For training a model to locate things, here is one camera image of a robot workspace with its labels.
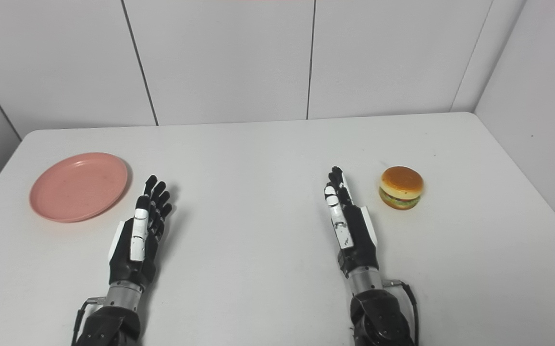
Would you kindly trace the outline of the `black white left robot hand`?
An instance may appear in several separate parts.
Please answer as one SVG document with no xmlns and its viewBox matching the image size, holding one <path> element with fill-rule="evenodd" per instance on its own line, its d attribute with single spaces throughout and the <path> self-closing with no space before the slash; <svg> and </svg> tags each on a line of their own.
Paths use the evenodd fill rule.
<svg viewBox="0 0 555 346">
<path fill-rule="evenodd" d="M 120 223 L 110 249 L 109 284 L 124 281 L 146 289 L 157 274 L 156 256 L 173 211 L 167 184 L 151 175 L 136 200 L 133 216 Z"/>
</svg>

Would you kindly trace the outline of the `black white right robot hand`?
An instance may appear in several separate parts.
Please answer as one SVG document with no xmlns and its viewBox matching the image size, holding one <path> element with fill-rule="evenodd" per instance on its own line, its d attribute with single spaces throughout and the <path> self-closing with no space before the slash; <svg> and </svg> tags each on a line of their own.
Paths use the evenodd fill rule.
<svg viewBox="0 0 555 346">
<path fill-rule="evenodd" d="M 353 202 L 341 167 L 333 166 L 328 179 L 324 197 L 339 246 L 340 270 L 345 278 L 357 270 L 378 270 L 377 238 L 367 208 Z"/>
</svg>

